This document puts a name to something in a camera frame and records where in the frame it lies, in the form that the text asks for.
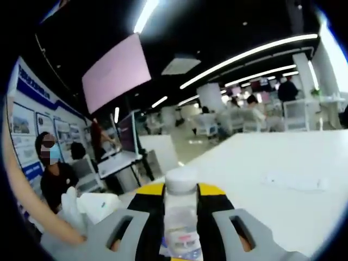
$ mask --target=display board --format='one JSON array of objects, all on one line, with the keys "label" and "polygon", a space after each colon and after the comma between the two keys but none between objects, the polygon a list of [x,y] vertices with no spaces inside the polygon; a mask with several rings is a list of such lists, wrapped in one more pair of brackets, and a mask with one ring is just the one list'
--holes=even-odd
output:
[{"label": "display board", "polygon": [[9,119],[11,138],[23,173],[35,192],[41,196],[40,181],[44,167],[35,150],[37,135],[42,132],[54,135],[62,148],[61,160],[70,162],[72,140],[86,146],[84,135],[80,131],[86,127],[86,121],[82,114],[47,88],[22,58],[18,62],[17,78],[13,114]]}]

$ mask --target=water bottle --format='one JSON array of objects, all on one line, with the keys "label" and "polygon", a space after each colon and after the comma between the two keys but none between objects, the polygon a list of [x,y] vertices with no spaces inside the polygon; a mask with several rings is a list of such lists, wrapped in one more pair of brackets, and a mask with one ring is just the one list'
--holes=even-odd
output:
[{"label": "water bottle", "polygon": [[203,260],[197,233],[197,172],[188,166],[165,176],[164,236],[171,257]]}]

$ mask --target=white desk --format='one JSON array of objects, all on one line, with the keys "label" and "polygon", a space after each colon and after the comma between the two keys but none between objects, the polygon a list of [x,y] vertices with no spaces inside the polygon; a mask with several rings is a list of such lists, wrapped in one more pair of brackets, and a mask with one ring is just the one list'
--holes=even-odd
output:
[{"label": "white desk", "polygon": [[[333,231],[348,201],[348,130],[236,134],[187,165],[267,225],[276,243],[307,256]],[[269,173],[326,177],[328,189],[265,185]]]},{"label": "white desk", "polygon": [[134,152],[122,151],[115,156],[98,164],[100,178],[106,178],[111,174],[131,166],[135,161],[142,159],[142,155]]}]

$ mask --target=monitor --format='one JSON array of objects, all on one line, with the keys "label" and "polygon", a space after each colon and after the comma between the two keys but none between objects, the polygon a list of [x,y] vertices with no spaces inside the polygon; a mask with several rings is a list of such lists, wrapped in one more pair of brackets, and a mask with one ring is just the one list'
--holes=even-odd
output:
[{"label": "monitor", "polygon": [[122,149],[139,154],[138,137],[135,130],[134,112],[117,124],[117,131],[120,138]]},{"label": "monitor", "polygon": [[109,50],[82,77],[89,113],[149,80],[139,35],[133,34]]}]

